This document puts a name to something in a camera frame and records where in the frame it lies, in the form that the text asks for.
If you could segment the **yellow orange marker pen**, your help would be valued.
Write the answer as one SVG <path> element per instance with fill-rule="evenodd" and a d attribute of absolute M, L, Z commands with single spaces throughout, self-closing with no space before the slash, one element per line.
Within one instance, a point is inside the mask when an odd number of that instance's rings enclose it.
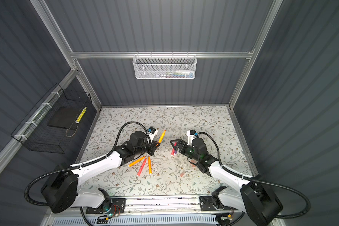
<path fill-rule="evenodd" d="M 148 171 L 149 171 L 149 174 L 152 174 L 152 165 L 151 165 L 151 158 L 150 156 L 148 157 Z"/>

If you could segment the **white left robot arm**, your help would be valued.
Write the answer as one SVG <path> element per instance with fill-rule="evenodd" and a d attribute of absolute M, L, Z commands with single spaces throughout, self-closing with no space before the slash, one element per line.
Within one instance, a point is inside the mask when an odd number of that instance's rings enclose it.
<path fill-rule="evenodd" d="M 149 128 L 148 133 L 136 131 L 128 141 L 116 146 L 111 154 L 77 164 L 77 169 L 50 175 L 41 193 L 51 211 L 61 213 L 74 207 L 90 207 L 100 213 L 112 211 L 115 205 L 104 189 L 83 189 L 80 186 L 98 174 L 134 161 L 144 153 L 153 155 L 160 145 L 154 141 L 157 133 L 153 127 Z"/>

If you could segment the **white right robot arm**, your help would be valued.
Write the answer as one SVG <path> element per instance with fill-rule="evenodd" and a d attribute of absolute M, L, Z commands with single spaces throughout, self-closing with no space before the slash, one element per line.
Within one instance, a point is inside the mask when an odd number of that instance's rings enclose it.
<path fill-rule="evenodd" d="M 170 143 L 202 173 L 225 183 L 210 196 L 200 197 L 203 210 L 236 209 L 246 213 L 257 226 L 268 225 L 283 210 L 281 201 L 268 185 L 250 182 L 244 175 L 237 177 L 237 171 L 222 166 L 209 154 L 203 139 L 194 138 L 191 143 L 174 139 Z"/>

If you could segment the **pink red marker pen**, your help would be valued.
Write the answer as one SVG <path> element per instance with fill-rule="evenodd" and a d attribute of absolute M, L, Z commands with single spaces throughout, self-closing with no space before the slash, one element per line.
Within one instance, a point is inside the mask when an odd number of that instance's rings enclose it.
<path fill-rule="evenodd" d="M 175 142 L 175 143 L 173 144 L 173 149 L 172 149 L 172 152 L 171 152 L 171 156 L 174 156 L 174 151 L 175 151 L 176 145 L 177 145 L 177 142 Z"/>

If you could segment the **bright orange marker pen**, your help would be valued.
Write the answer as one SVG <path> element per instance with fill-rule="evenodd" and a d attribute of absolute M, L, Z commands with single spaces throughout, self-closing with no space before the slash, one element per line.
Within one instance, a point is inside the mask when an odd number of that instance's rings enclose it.
<path fill-rule="evenodd" d="M 158 141 L 159 144 L 162 143 L 162 141 L 163 141 L 163 139 L 164 139 L 164 136 L 165 136 L 165 133 L 166 133 L 166 130 L 164 130 L 163 133 L 161 134 L 160 139 L 159 139 L 159 141 Z"/>

